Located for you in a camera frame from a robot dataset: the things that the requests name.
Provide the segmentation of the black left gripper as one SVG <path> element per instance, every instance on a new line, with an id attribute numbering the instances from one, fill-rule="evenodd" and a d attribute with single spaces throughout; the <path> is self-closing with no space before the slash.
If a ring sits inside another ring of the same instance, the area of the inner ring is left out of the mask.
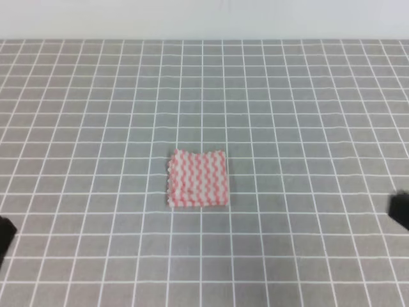
<path id="1" fill-rule="evenodd" d="M 8 252 L 10 245 L 15 237 L 17 228 L 7 218 L 0 217 L 0 264 L 3 264 L 3 260 Z"/>

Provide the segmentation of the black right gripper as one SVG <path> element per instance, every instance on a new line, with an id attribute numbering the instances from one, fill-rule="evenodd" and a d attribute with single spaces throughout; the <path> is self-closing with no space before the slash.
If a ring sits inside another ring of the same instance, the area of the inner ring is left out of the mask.
<path id="1" fill-rule="evenodd" d="M 409 230 L 409 195 L 407 191 L 400 190 L 389 196 L 388 216 Z"/>

